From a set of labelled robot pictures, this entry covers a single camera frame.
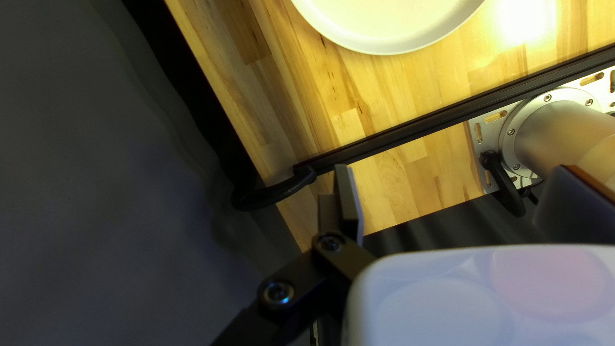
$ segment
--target gray fabric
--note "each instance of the gray fabric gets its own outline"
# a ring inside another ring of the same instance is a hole
[[[207,345],[289,252],[104,3],[0,1],[0,344]]]

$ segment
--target bolt head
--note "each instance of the bolt head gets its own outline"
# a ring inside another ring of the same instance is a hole
[[[263,292],[265,301],[274,305],[288,303],[295,295],[295,290],[290,283],[273,281],[269,283]]]
[[[327,235],[318,240],[318,244],[323,250],[337,251],[341,248],[343,240],[335,235]]]

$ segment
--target wooden table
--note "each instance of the wooden table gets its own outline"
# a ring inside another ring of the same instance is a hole
[[[486,0],[445,39],[374,56],[314,30],[290,0],[165,0],[258,172],[304,159],[615,42],[613,0]],[[351,165],[365,234],[483,194],[467,124]],[[277,204],[302,249],[330,175]]]

